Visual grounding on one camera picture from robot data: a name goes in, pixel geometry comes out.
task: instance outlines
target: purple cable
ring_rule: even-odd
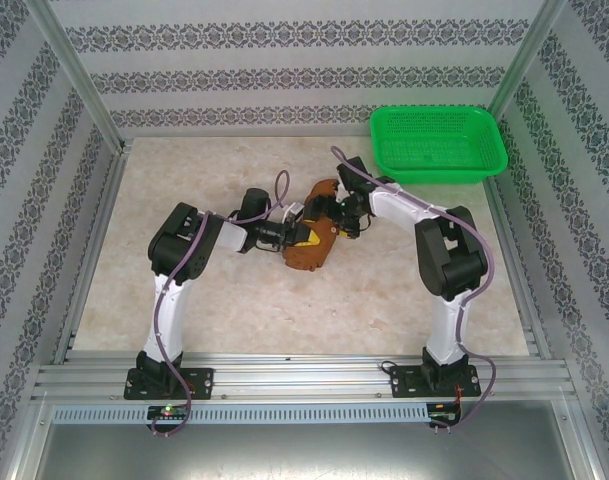
[[[411,202],[412,204],[417,205],[420,208],[423,208],[424,210],[426,210],[428,212],[434,213],[435,215],[439,215],[439,216],[447,219],[449,222],[453,222],[453,223],[459,225],[464,230],[466,230],[468,233],[473,235],[475,240],[477,240],[479,242],[479,244],[482,246],[482,249],[484,250],[484,254],[486,255],[486,258],[488,260],[488,274],[486,276],[486,280],[484,281],[484,283],[482,285],[480,285],[480,287],[477,288],[476,290],[473,290],[473,292],[471,292],[471,294],[466,296],[464,298],[464,300],[462,300],[462,305],[460,306],[460,309],[457,312],[457,322],[455,324],[455,340],[457,341],[457,345],[460,347],[460,349],[465,354],[467,354],[469,357],[484,360],[491,366],[491,379],[489,380],[486,390],[484,390],[484,393],[482,393],[482,397],[479,399],[479,401],[473,407],[473,409],[469,412],[469,414],[466,417],[464,417],[457,425],[452,427],[453,430],[456,428],[459,428],[462,424],[464,424],[465,422],[470,420],[470,418],[473,417],[479,411],[480,407],[482,406],[482,403],[484,403],[484,400],[486,400],[488,398],[488,396],[490,395],[491,389],[493,388],[493,385],[495,385],[495,380],[497,378],[497,366],[495,365],[495,362],[493,362],[493,359],[491,359],[490,357],[487,357],[486,355],[481,355],[479,353],[471,352],[462,343],[462,322],[464,320],[464,307],[475,297],[478,297],[479,295],[484,293],[484,291],[489,287],[489,285],[493,281],[493,277],[495,276],[495,261],[493,260],[493,252],[491,251],[491,247],[489,247],[488,243],[486,243],[486,240],[484,240],[484,238],[479,234],[479,232],[477,230],[475,230],[473,227],[471,227],[465,221],[463,221],[457,217],[454,217],[453,215],[450,215],[442,210],[435,208],[430,203],[425,202],[424,200],[416,197],[415,195],[412,195],[402,189],[397,190],[397,189],[391,187],[390,184],[380,182],[376,178],[373,178],[372,176],[370,176],[368,173],[362,172],[360,169],[354,167],[353,165],[351,165],[348,162],[348,160],[346,159],[346,155],[344,155],[344,152],[342,150],[340,150],[338,147],[332,146],[331,152],[333,153],[333,155],[335,155],[335,157],[337,157],[337,159],[340,162],[342,162],[344,165],[346,165],[346,167],[349,170],[355,172],[356,174],[358,174],[362,178],[368,180],[369,182],[373,183],[374,185],[377,185],[378,187],[381,187],[395,195],[398,195],[398,196],[404,198],[405,200]]]
[[[286,185],[284,186],[284,191],[282,192],[282,195],[278,196],[277,187],[279,185],[279,181],[280,181],[280,178],[282,177],[282,175],[286,176]],[[282,206],[282,201],[286,198],[286,194],[288,193],[288,188],[289,188],[290,184],[291,184],[290,174],[286,170],[281,170],[277,174],[277,177],[275,177],[274,187],[275,187],[276,199],[275,199],[275,204],[271,208],[266,210],[266,212],[264,212],[260,215],[257,215],[255,217],[252,217],[252,218],[246,218],[244,220],[232,220],[229,218],[225,218],[225,220],[227,222],[231,222],[235,225],[242,225],[245,223],[250,223],[250,222],[254,222],[256,220],[261,220],[261,219],[267,218],[276,208]],[[171,362],[171,359],[168,357],[168,354],[166,353],[166,349],[164,348],[164,343],[162,342],[162,334],[160,332],[159,316],[160,316],[160,310],[162,309],[162,301],[164,300],[164,297],[166,296],[166,292],[168,292],[168,288],[171,285],[171,282],[173,282],[173,280],[175,279],[176,275],[184,267],[184,265],[186,265],[186,262],[188,262],[188,260],[191,258],[191,255],[193,255],[193,253],[195,252],[195,249],[197,248],[197,245],[199,244],[200,239],[202,238],[202,235],[204,234],[204,230],[206,229],[206,221],[207,221],[209,215],[212,215],[212,214],[209,214],[209,212],[204,212],[204,215],[202,216],[202,223],[200,224],[200,228],[198,229],[197,234],[195,234],[195,236],[191,240],[188,250],[186,251],[186,254],[184,255],[184,257],[182,257],[182,260],[180,260],[180,263],[177,264],[175,269],[171,272],[171,274],[166,279],[166,282],[164,283],[164,286],[162,287],[162,291],[160,292],[160,296],[158,297],[157,302],[155,302],[155,309],[153,311],[153,331],[155,332],[155,341],[157,342],[157,346],[160,349],[162,358],[164,358],[164,362],[168,366],[168,368],[171,371],[171,373],[173,374],[173,376],[178,380],[180,385],[182,385],[182,388],[184,389],[184,393],[186,394],[186,416],[184,417],[182,422],[177,427],[175,427],[173,430],[171,430],[170,432],[162,433],[155,429],[155,424],[157,423],[157,420],[154,419],[153,422],[151,423],[151,430],[153,431],[153,435],[155,435],[155,436],[163,435],[164,437],[170,437],[171,435],[175,435],[176,433],[178,433],[180,430],[182,430],[186,426],[186,423],[188,422],[188,420],[191,416],[191,408],[192,408],[191,390],[188,387],[188,384],[186,383],[186,381],[182,378],[182,375],[180,375],[180,372],[178,372],[177,369],[175,368],[175,366],[173,365],[173,362]]]

